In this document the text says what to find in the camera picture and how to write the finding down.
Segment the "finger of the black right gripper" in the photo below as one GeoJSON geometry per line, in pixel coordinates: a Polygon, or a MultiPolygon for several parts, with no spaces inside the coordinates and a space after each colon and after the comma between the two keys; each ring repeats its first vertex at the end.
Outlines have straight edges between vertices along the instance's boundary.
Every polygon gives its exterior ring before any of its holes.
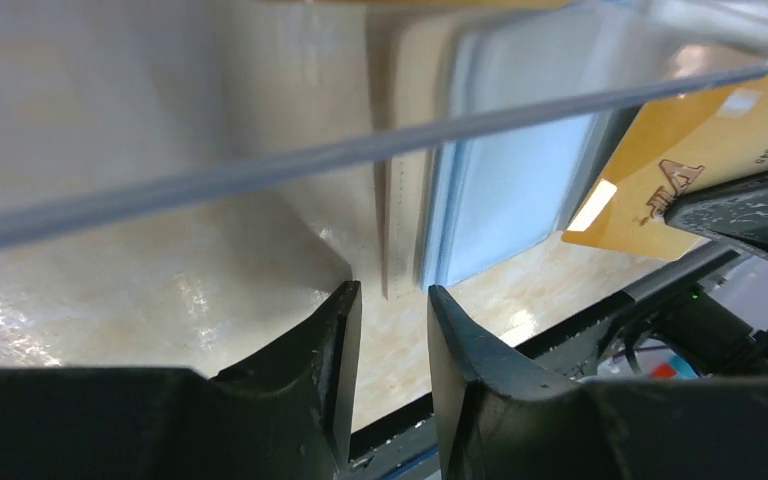
{"type": "Polygon", "coordinates": [[[768,261],[768,171],[685,194],[664,221],[768,261]]]}

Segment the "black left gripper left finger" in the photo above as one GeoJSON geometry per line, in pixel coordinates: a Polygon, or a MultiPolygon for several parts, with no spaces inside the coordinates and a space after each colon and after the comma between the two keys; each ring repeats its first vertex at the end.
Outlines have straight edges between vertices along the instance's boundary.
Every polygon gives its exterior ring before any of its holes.
{"type": "Polygon", "coordinates": [[[207,378],[0,368],[0,479],[334,479],[348,462],[361,285],[207,378]]]}

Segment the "gold credit card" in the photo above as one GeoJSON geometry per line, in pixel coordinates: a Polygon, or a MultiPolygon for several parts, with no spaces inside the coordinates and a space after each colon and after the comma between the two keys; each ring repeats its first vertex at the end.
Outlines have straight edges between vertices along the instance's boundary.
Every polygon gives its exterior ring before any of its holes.
{"type": "Polygon", "coordinates": [[[768,170],[768,75],[644,105],[561,239],[674,261],[699,236],[663,216],[683,194],[768,170]]]}

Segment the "clear acrylic card box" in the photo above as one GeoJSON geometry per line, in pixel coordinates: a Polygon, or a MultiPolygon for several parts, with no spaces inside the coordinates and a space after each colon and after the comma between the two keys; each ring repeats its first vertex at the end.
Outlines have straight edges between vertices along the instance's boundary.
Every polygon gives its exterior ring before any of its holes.
{"type": "Polygon", "coordinates": [[[768,1],[0,1],[0,249],[768,73],[768,1]]]}

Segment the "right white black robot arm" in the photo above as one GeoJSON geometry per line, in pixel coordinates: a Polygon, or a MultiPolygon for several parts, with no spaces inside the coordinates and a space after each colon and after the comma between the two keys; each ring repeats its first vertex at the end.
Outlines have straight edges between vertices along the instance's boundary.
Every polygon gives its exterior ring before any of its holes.
{"type": "MultiPolygon", "coordinates": [[[[666,222],[768,261],[768,171],[680,197],[666,222]]],[[[662,341],[701,376],[768,376],[768,329],[752,327],[700,288],[681,293],[625,335],[625,355],[640,337],[662,341]]]]}

